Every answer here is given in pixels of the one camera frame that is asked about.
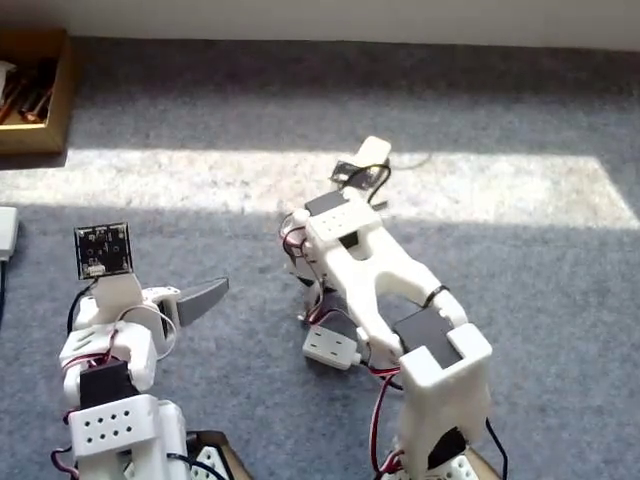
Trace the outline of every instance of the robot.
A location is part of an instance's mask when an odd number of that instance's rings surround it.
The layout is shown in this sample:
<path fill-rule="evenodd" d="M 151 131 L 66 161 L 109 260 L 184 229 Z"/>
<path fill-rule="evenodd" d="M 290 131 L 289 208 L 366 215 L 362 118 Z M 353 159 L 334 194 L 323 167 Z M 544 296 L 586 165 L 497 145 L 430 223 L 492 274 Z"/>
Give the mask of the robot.
<path fill-rule="evenodd" d="M 477 480 L 465 452 L 485 426 L 493 437 L 487 423 L 492 348 L 449 289 L 405 252 L 372 207 L 391 173 L 390 150 L 389 143 L 369 137 L 351 165 L 340 167 L 350 173 L 334 171 L 333 191 L 310 200 L 281 224 L 287 268 L 309 287 L 303 319 L 310 328 L 303 353 L 343 370 L 363 363 L 384 379 L 370 431 L 376 478 Z M 342 297 L 346 312 L 324 305 L 331 292 Z M 418 310 L 389 326 L 377 308 L 377 295 L 384 293 L 400 295 Z M 323 328 L 331 315 L 353 321 L 358 341 Z M 358 349 L 370 352 L 366 362 Z M 391 453 L 379 465 L 377 420 L 390 385 L 404 390 L 404 404 Z"/>
<path fill-rule="evenodd" d="M 223 298 L 228 279 L 143 289 L 126 223 L 78 228 L 75 241 L 79 278 L 91 284 L 71 307 L 59 356 L 72 446 L 52 453 L 54 465 L 82 480 L 228 480 L 215 451 L 189 458 L 180 408 L 145 393 L 181 329 Z M 58 458 L 69 451 L 73 468 Z"/>

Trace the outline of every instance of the gray carpet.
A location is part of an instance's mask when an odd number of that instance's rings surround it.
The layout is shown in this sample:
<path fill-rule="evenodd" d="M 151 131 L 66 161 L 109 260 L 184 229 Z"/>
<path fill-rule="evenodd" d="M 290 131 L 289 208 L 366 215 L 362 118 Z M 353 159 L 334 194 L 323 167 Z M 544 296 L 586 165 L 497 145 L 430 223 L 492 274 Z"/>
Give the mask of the gray carpet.
<path fill-rule="evenodd" d="M 69 441 L 56 356 L 81 287 L 72 228 L 119 220 L 145 285 L 231 278 L 159 365 L 153 393 L 178 403 L 190 428 L 227 432 L 258 480 L 371 478 L 378 384 L 305 362 L 302 289 L 274 233 L 370 134 L 394 145 L 389 229 L 494 347 L 493 422 L 512 477 L 635 476 L 640 57 L 76 46 L 87 64 L 66 159 L 0 172 L 0 204 L 22 217 L 0 330 L 1 478 L 64 478 L 48 453 Z M 398 318 L 403 305 L 382 309 Z M 389 395 L 383 444 L 400 404 Z M 498 465 L 489 441 L 479 449 Z"/>

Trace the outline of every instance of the circuit board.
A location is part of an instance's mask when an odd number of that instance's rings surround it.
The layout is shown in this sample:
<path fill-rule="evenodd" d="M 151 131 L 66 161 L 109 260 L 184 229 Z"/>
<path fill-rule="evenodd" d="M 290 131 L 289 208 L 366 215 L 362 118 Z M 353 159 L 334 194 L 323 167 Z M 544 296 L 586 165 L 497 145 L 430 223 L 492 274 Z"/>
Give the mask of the circuit board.
<path fill-rule="evenodd" d="M 349 162 L 338 160 L 329 179 L 336 185 L 342 186 L 348 180 L 349 186 L 358 190 L 373 188 L 383 171 L 379 168 L 362 168 Z"/>
<path fill-rule="evenodd" d="M 74 233 L 80 280 L 133 272 L 127 223 L 80 227 Z"/>

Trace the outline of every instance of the wall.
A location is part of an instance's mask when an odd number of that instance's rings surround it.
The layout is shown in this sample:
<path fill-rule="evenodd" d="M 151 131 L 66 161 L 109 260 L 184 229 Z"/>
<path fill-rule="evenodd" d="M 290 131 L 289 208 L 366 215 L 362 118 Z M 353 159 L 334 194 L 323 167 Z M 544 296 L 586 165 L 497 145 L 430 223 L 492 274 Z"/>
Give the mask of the wall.
<path fill-rule="evenodd" d="M 0 0 L 0 22 L 94 36 L 640 50 L 636 0 Z"/>

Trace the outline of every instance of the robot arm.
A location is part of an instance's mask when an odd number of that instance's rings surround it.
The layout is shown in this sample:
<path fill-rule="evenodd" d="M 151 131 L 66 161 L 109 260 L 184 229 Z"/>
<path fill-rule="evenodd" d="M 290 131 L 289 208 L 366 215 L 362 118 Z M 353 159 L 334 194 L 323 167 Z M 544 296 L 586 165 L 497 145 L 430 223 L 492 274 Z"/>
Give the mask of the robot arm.
<path fill-rule="evenodd" d="M 82 480 L 190 480 L 189 463 L 175 459 L 187 458 L 182 411 L 143 392 L 180 328 L 217 304 L 228 280 L 142 289 L 128 243 L 126 224 L 76 230 L 80 277 L 94 283 L 59 356 L 77 461 L 65 471 Z"/>
<path fill-rule="evenodd" d="M 489 413 L 491 346 L 462 306 L 406 253 L 355 189 L 307 202 L 292 214 L 285 241 L 288 232 L 300 245 L 292 259 L 295 274 L 322 284 L 316 288 L 335 289 L 373 363 L 399 367 L 405 402 L 394 450 L 403 452 L 404 476 L 397 478 L 442 473 L 473 480 L 463 453 L 482 435 Z M 420 310 L 392 328 L 378 311 L 377 296 L 384 293 L 401 295 Z"/>

